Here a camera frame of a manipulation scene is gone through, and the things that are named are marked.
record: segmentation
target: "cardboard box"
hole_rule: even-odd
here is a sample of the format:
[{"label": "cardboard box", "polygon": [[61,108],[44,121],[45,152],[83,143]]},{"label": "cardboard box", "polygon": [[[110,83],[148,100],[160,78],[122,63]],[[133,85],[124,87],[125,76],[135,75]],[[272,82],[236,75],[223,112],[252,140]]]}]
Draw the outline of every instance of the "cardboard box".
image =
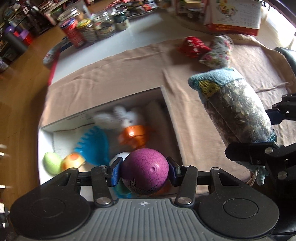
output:
[{"label": "cardboard box", "polygon": [[261,1],[209,0],[204,25],[213,32],[258,35],[261,23]]},{"label": "cardboard box", "polygon": [[[172,112],[166,91],[163,87],[135,93],[83,112],[61,119],[39,129],[38,134],[38,169],[40,184],[50,180],[53,176],[46,172],[43,165],[43,157],[46,152],[56,152],[61,158],[74,152],[75,144],[86,130],[94,126],[92,116],[97,112],[112,112],[116,105],[122,105],[127,110],[133,107],[140,107],[147,125],[153,131],[150,133],[150,140],[147,148],[152,148],[165,157],[171,156],[179,165],[182,165],[184,154],[180,147],[180,141],[176,126],[172,121]],[[110,160],[123,151],[131,151],[127,146],[120,146],[117,137],[119,133],[114,130],[105,131],[110,145]],[[94,167],[85,164],[79,168],[80,172],[90,171]],[[175,194],[177,189],[172,187],[167,194]],[[81,195],[88,201],[93,201],[92,188],[81,187]]]},{"label": "cardboard box", "polygon": [[201,0],[185,0],[185,7],[198,9],[198,8],[204,8],[205,4]]}]

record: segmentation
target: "blue plastic toy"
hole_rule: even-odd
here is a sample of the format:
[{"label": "blue plastic toy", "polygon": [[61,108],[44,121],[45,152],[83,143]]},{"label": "blue plastic toy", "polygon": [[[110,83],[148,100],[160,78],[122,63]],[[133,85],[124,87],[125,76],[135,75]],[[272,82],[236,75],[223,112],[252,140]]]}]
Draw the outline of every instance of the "blue plastic toy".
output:
[{"label": "blue plastic toy", "polygon": [[76,144],[75,152],[93,165],[109,165],[109,143],[106,134],[97,126],[89,129]]}]

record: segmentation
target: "open box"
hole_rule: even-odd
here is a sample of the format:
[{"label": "open box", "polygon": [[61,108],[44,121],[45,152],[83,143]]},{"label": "open box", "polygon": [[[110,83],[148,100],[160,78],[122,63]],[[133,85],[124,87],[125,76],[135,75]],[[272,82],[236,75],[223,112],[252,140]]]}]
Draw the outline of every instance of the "open box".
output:
[{"label": "open box", "polygon": [[[44,168],[44,154],[46,152],[56,152],[61,158],[64,158],[66,155],[74,152],[74,148],[80,137],[95,125],[92,116],[97,112],[112,112],[113,107],[116,105],[122,105],[127,110],[133,107],[141,108],[147,125],[153,130],[150,133],[150,139],[146,147],[159,151],[165,157],[170,156],[179,165],[182,165],[184,154],[181,150],[183,150],[183,148],[180,148],[180,138],[172,118],[167,93],[164,87],[157,87],[107,102],[41,127],[38,134],[38,170],[40,184],[45,183],[53,177]],[[117,140],[119,132],[117,133],[114,130],[104,130],[104,132],[109,141],[110,160],[116,154],[124,151],[132,151],[128,149],[128,146],[119,145]],[[94,166],[86,163],[79,168],[79,171],[90,171],[92,167]],[[172,195],[176,192],[176,188],[171,187],[166,194]],[[88,201],[93,201],[91,186],[82,186],[81,195]]]}]

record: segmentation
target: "floral fabric toy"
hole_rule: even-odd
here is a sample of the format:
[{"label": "floral fabric toy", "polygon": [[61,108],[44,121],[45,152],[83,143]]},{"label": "floral fabric toy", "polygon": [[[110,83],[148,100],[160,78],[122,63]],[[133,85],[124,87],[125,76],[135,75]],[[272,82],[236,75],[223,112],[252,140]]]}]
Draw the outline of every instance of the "floral fabric toy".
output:
[{"label": "floral fabric toy", "polygon": [[212,50],[201,57],[199,62],[213,69],[229,67],[233,48],[232,39],[226,35],[216,36],[211,48]]}]

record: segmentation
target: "pink cracked-pattern ball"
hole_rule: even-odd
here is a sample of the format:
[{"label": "pink cracked-pattern ball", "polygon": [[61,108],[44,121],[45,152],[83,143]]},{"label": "pink cracked-pattern ball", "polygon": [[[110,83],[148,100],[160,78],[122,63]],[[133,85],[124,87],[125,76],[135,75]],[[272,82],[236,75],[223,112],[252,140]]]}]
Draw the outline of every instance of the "pink cracked-pattern ball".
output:
[{"label": "pink cracked-pattern ball", "polygon": [[127,156],[121,165],[121,178],[132,192],[148,195],[162,188],[168,177],[168,162],[156,150],[141,148]]}]

